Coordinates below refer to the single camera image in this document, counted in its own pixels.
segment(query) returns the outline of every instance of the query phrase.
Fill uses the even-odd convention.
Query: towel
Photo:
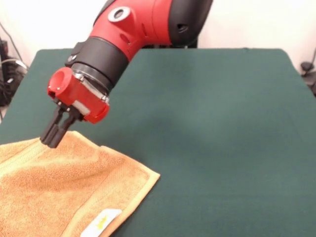
[[[0,156],[0,237],[108,237],[160,177],[76,131],[56,149],[35,138]]]

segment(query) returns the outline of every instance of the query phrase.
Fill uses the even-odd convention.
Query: green table surface
[[[0,144],[40,136],[69,53],[38,52]],[[316,101],[282,50],[142,50],[110,103],[72,129],[161,174],[113,236],[316,236]]]

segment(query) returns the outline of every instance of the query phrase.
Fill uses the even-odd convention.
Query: towel label
[[[120,209],[105,209],[85,228],[80,237],[99,237],[105,228],[122,213]]]

